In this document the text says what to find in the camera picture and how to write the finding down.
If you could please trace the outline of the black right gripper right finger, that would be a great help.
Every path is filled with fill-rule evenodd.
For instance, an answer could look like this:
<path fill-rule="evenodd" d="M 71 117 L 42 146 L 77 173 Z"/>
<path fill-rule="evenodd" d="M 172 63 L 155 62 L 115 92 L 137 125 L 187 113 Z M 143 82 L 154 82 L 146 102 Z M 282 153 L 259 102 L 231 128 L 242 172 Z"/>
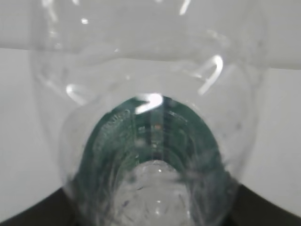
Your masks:
<path fill-rule="evenodd" d="M 244 185 L 224 226 L 301 226 L 301 218 L 272 204 Z"/>

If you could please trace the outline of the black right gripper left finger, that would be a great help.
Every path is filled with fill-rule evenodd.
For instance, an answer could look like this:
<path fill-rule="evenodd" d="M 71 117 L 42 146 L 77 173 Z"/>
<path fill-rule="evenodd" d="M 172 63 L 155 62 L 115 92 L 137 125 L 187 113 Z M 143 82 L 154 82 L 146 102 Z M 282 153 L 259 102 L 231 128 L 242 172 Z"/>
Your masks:
<path fill-rule="evenodd" d="M 63 189 L 0 223 L 2 226 L 79 226 L 80 223 Z"/>

